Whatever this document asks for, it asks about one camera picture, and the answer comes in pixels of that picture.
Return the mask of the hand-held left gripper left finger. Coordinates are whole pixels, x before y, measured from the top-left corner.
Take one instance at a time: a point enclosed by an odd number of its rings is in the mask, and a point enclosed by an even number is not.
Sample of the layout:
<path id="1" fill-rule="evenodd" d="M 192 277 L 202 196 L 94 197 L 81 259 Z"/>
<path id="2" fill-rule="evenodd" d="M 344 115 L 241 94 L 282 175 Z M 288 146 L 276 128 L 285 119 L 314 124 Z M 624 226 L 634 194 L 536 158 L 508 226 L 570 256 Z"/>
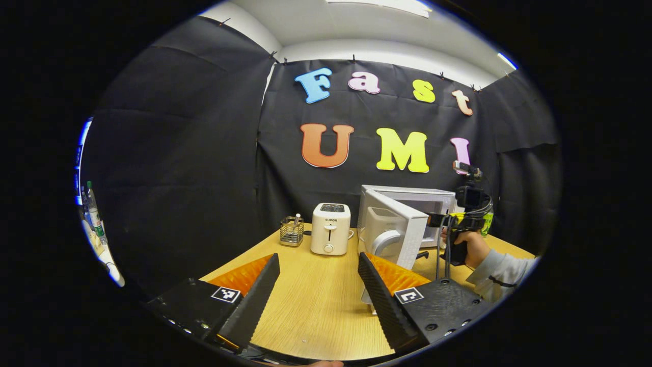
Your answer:
<path id="1" fill-rule="evenodd" d="M 279 275 L 279 256 L 272 253 L 212 281 L 189 278 L 145 307 L 199 342 L 242 352 L 249 347 Z"/>

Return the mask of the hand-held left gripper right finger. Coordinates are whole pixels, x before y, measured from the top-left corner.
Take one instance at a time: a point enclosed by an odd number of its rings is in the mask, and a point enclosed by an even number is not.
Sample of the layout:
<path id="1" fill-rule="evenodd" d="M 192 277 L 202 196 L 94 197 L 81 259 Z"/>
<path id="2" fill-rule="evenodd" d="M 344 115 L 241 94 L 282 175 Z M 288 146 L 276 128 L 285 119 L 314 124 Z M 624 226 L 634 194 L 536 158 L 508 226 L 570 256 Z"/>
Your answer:
<path id="1" fill-rule="evenodd" d="M 359 255 L 357 272 L 396 353 L 442 343 L 494 307 L 453 279 L 430 281 L 367 252 Z"/>

